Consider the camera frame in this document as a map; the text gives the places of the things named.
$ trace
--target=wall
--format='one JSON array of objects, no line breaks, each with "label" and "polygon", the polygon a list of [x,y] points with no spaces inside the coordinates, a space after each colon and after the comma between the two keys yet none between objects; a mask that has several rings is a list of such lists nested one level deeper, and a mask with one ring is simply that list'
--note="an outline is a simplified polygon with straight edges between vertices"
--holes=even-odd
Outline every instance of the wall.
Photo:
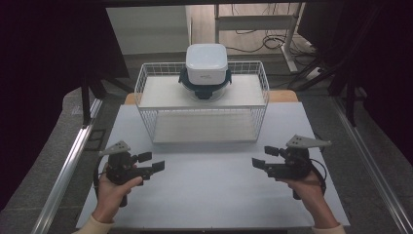
[{"label": "wall", "polygon": [[184,52],[189,46],[185,6],[106,11],[123,55]]}]

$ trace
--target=human hand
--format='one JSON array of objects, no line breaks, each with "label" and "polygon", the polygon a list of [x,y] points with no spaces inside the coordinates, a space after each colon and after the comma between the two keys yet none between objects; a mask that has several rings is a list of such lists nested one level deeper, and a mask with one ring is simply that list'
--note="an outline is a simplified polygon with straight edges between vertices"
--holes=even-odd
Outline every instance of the human hand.
[{"label": "human hand", "polygon": [[285,182],[300,196],[314,219],[315,228],[333,228],[339,225],[324,200],[319,179],[313,171],[302,179],[277,179],[277,181]]},{"label": "human hand", "polygon": [[123,185],[112,183],[103,173],[99,179],[97,205],[92,213],[94,219],[102,223],[112,223],[113,217],[119,210],[122,198],[131,193],[131,189],[143,181],[142,177],[136,177]]}]

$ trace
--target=metal rail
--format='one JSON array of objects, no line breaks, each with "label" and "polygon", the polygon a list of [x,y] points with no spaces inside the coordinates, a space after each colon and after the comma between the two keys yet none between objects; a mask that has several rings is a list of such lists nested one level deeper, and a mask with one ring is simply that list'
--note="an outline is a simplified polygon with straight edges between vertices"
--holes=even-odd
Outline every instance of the metal rail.
[{"label": "metal rail", "polygon": [[76,136],[75,142],[73,143],[60,174],[57,177],[55,185],[49,194],[48,200],[46,201],[46,204],[31,231],[32,234],[47,233],[49,231],[58,206],[60,205],[61,199],[63,198],[70,179],[76,169],[86,141],[88,140],[88,136],[94,127],[94,120],[97,116],[99,108],[101,107],[101,103],[102,101],[99,99],[94,100],[91,107],[92,121],[85,129],[81,129],[79,134]]},{"label": "metal rail", "polygon": [[353,127],[353,125],[347,119],[343,103],[340,101],[339,97],[332,98],[337,114],[340,116],[340,119],[344,127],[346,128],[347,133],[353,141],[358,154],[360,155],[360,158],[364,163],[365,168],[367,169],[373,182],[375,183],[377,190],[382,196],[390,214],[394,219],[395,224],[400,230],[400,233],[412,234],[413,226],[410,217],[407,215],[404,207],[398,200],[397,195],[394,193],[392,187],[389,185],[386,178],[380,171],[376,161],[374,160],[374,157],[371,155],[368,147],[365,145],[362,137],[358,133],[357,128]]}]

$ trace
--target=white tabletop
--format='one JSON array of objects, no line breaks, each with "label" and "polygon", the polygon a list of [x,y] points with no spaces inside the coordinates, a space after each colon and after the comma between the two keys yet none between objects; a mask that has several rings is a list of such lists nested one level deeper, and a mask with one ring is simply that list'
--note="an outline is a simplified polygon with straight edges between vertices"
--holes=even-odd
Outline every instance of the white tabletop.
[{"label": "white tabletop", "polygon": [[[285,148],[294,136],[314,137],[303,105],[270,103],[256,143],[152,144],[134,105],[121,106],[108,145],[124,140],[131,154],[153,152],[165,170],[151,176],[129,195],[115,217],[115,228],[157,229],[285,229],[312,226],[301,201],[284,183],[252,167],[251,158],[283,163],[264,153],[264,146]],[[318,148],[311,158],[324,163]],[[334,185],[327,178],[325,199],[343,225],[349,225]],[[91,188],[77,227],[94,210]]]}]

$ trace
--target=white wire basket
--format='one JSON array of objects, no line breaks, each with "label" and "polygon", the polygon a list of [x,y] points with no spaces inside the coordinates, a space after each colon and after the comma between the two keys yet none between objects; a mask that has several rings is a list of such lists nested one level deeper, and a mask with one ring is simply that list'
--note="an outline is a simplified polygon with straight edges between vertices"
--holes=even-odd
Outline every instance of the white wire basket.
[{"label": "white wire basket", "polygon": [[232,84],[215,101],[196,101],[180,83],[185,62],[144,63],[134,97],[154,143],[257,141],[269,87],[261,61],[229,61]]}]

